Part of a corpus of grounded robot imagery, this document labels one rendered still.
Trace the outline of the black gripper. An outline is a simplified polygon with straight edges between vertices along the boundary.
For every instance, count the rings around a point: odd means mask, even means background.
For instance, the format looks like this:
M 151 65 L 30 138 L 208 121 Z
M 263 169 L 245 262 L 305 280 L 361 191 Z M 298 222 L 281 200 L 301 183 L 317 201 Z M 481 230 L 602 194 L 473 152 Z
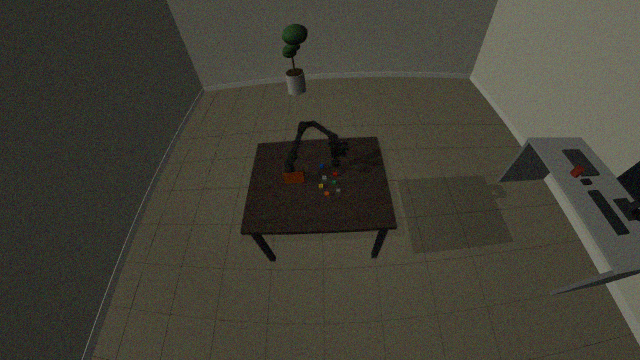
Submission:
M 331 161 L 331 165 L 334 166 L 334 167 L 340 165 L 340 161 L 337 159 L 337 157 L 339 157 L 339 156 L 337 156 L 338 153 L 339 153 L 339 150 L 337 152 L 331 151 L 331 157 L 333 157 L 335 159 L 335 160 Z

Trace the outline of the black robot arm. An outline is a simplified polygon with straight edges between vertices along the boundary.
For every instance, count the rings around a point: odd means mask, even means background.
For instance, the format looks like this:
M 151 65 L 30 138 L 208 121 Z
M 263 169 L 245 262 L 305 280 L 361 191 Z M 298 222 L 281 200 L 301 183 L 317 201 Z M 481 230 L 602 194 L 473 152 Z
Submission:
M 318 124 L 316 121 L 314 121 L 314 120 L 313 121 L 307 121 L 307 122 L 301 121 L 301 122 L 298 123 L 297 135 L 296 135 L 296 138 L 294 140 L 292 149 L 289 152 L 289 154 L 287 156 L 287 159 L 284 161 L 285 173 L 294 172 L 293 162 L 296 160 L 296 158 L 298 156 L 298 154 L 296 154 L 296 151 L 297 151 L 300 139 L 301 139 L 303 133 L 305 132 L 306 128 L 310 128 L 310 127 L 315 127 L 316 129 L 321 131 L 323 134 L 326 134 L 332 141 L 336 141 L 336 142 L 329 142 L 328 143 L 328 147 L 331 147 L 331 151 L 333 151 L 333 152 L 337 152 L 339 150 L 339 153 L 338 153 L 337 156 L 339 156 L 339 155 L 340 156 L 345 156 L 346 150 L 349 150 L 348 141 L 340 141 L 340 139 L 338 138 L 338 136 L 336 134 L 328 131 L 327 129 L 322 127 L 320 124 Z

